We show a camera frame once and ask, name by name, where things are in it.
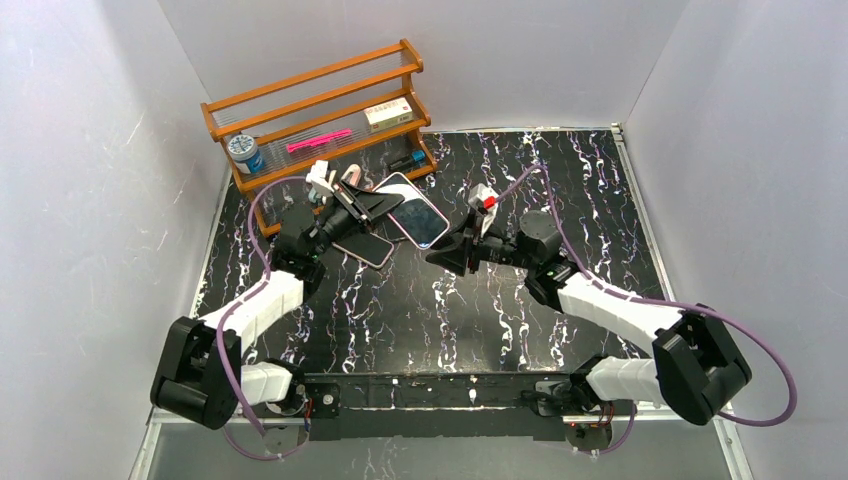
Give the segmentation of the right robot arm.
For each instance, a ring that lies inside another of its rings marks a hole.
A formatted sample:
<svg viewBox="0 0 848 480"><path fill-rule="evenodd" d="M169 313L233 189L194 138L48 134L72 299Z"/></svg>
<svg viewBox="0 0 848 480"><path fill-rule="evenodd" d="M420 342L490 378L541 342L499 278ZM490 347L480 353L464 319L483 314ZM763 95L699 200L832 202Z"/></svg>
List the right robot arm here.
<svg viewBox="0 0 848 480"><path fill-rule="evenodd" d="M483 226L482 213L470 210L427 254L427 262L457 276L476 272L482 262L523 269L537 302L588 320L647 353L645 359L599 355L572 371L566 397L575 407L650 402L704 425L751 381L747 361L718 318L698 306L654 305L595 286L561 253L563 238L551 215L538 210L523 215L512 238Z"/></svg>

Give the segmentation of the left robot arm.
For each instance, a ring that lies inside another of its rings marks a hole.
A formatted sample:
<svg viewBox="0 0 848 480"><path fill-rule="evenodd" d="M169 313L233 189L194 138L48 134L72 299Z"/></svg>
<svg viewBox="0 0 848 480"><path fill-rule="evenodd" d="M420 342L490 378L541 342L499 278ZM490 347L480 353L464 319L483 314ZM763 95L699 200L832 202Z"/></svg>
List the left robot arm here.
<svg viewBox="0 0 848 480"><path fill-rule="evenodd" d="M326 274L321 258L333 244L367 233L405 201L348 182L314 185L331 201L320 213L305 204L284 213L270 252L260 255L264 272L256 284L216 311L170 325L150 390L153 406L211 430L241 409L265 431L253 408L285 400L294 369L279 360L244 365L246 348L315 293Z"/></svg>

